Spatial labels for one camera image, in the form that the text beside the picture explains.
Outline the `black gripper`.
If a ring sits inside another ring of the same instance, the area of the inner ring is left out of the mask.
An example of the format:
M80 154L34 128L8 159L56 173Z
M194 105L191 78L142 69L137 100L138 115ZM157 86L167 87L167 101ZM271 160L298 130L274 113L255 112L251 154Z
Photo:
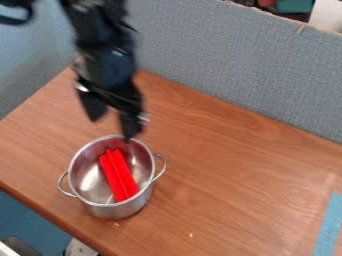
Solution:
M96 122L107 107L119 110L125 141L129 142L150 123L143 111L142 94L134 85L137 72L135 45L131 41L114 43L76 42L84 56L83 69L78 71L76 94L87 117Z

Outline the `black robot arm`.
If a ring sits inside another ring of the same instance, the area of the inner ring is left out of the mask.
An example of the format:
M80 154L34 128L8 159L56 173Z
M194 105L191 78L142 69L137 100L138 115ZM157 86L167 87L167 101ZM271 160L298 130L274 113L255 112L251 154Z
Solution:
M143 96L134 83L137 73L134 28L126 23L126 0L60 0L75 31L75 47L83 63L75 68L75 89L92 122L113 107L119 112L126 142L147 121Z

